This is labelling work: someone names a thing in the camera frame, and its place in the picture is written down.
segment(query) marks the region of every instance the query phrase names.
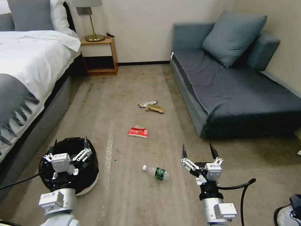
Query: white pillow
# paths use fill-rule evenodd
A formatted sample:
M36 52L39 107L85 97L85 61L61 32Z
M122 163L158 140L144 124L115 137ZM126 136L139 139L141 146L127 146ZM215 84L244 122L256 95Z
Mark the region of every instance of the white pillow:
M64 0L50 0L51 21L54 30L73 36L73 31L69 29L66 9L63 6Z
M0 0L0 14L11 13L7 0Z

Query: wall outlet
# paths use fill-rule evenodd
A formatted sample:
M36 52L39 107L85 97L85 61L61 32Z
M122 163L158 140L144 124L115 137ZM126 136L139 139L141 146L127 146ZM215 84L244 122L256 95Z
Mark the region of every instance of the wall outlet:
M78 13L79 16L89 15L88 10L90 10L91 15L92 15L91 7L76 7L76 10L77 10L77 13Z

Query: red snack wrapper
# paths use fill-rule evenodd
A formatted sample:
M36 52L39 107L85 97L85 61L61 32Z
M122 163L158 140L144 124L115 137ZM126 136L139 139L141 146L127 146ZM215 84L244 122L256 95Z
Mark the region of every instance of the red snack wrapper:
M147 138L147 129L140 126L134 126L129 129L128 136Z

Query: beige carpet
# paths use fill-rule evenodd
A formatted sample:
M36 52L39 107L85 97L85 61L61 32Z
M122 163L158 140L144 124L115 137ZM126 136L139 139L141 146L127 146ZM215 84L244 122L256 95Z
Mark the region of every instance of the beige carpet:
M138 103L157 100L165 113L146 112ZM149 137L129 137L130 127L146 127ZM22 174L37 171L41 156L55 139L88 136L97 154L96 187L77 199L74 214L82 225L204 225L200 189L181 165L185 143L193 161L212 161L209 141L197 136L169 65L120 67L118 76L73 79L72 103ZM246 226L273 225L277 207L300 193L301 148L295 137L212 140L224 158L222 186L257 182L245 198ZM112 150L112 161L106 156ZM169 181L158 181L142 166L163 167ZM0 206L0 218L22 225L40 225L39 196L47 192L39 178L15 186ZM241 191L224 191L225 202L239 210ZM230 225L240 225L239 216Z

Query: white duvet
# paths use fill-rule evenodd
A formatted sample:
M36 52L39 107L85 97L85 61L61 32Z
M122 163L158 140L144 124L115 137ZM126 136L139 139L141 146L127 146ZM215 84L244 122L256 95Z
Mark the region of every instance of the white duvet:
M44 109L55 82L79 55L80 44L78 38L57 31L0 32L0 74L17 78L40 100L39 105L27 103L33 114L24 111L28 117L26 122L18 117L24 126L10 121L17 137L1 130L12 144ZM0 162L11 148L0 142Z

